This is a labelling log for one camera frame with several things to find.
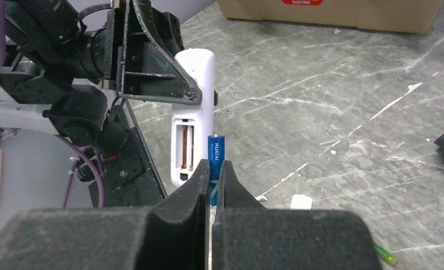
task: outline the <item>black metal bracket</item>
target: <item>black metal bracket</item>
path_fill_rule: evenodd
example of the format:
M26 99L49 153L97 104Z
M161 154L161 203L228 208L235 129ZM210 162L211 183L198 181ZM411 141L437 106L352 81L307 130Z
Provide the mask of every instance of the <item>black metal bracket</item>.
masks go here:
M124 130L127 141L116 155L117 159L105 163L102 180L105 186L105 207L156 205L167 197L151 154L137 123L129 110L127 117L122 106L116 106L112 114L115 123ZM98 205L98 187L89 186L93 205Z
M118 65L122 98L199 105L202 91L174 59L184 49L179 20L150 0L128 0Z

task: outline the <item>green object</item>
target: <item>green object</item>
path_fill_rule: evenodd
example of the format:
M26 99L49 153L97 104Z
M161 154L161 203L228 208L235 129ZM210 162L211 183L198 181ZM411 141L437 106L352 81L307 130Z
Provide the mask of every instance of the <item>green object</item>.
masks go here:
M374 248L376 249L376 253L378 253L378 256L381 257L381 259L383 259L386 263L393 266L397 262L397 257L387 252L380 245L374 243Z

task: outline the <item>gray floor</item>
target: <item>gray floor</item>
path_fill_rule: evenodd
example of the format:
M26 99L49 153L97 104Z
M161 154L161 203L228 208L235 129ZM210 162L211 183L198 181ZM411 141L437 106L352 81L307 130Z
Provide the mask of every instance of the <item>gray floor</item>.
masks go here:
M213 5L183 25L217 56L215 128L241 182L268 208L294 194L345 209L399 258L444 269L444 6L426 34L229 21ZM170 184L170 106L135 103Z

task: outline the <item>red label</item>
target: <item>red label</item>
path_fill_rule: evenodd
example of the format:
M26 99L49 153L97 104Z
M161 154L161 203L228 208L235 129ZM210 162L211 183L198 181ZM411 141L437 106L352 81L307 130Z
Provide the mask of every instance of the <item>red label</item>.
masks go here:
M283 3L289 5L302 5L302 6L319 6L323 3L323 0L282 0Z

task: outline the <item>white device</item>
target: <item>white device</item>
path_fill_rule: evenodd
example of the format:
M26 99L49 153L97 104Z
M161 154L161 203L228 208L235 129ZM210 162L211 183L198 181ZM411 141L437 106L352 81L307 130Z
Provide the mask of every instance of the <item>white device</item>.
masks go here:
M215 55L207 49L186 49L175 59L202 91L198 106L172 105L171 180L180 187L201 159L208 158L207 138L214 130Z

